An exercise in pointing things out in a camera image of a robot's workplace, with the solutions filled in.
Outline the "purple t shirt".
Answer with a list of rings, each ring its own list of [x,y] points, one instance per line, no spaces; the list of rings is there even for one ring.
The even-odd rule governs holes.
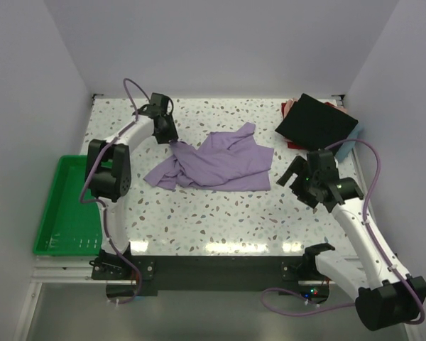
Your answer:
[[[224,192],[268,191],[273,149],[256,143],[255,129],[255,124],[246,122],[237,131],[213,131],[198,148],[181,141],[172,143],[172,156],[144,180],[166,190],[180,186]]]

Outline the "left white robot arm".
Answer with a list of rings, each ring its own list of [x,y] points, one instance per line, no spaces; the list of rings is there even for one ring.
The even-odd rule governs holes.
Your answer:
[[[178,140],[173,120],[173,101],[153,93],[149,103],[133,113],[133,119],[106,139],[93,139],[87,149],[82,204],[96,203],[102,229],[98,257],[90,262],[94,280],[136,279],[131,243],[124,226],[124,198],[132,183],[131,154],[148,138],[158,144]]]

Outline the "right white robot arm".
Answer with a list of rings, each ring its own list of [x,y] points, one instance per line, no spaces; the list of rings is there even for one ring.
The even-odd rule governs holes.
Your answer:
[[[329,243],[306,248],[299,276],[324,276],[346,292],[354,302],[364,326],[376,331],[398,323],[420,324],[426,281],[414,277],[383,238],[368,211],[368,202],[353,178],[341,178],[331,151],[296,156],[278,184],[289,186],[296,198],[314,208],[323,205],[349,238],[361,268],[356,268]]]

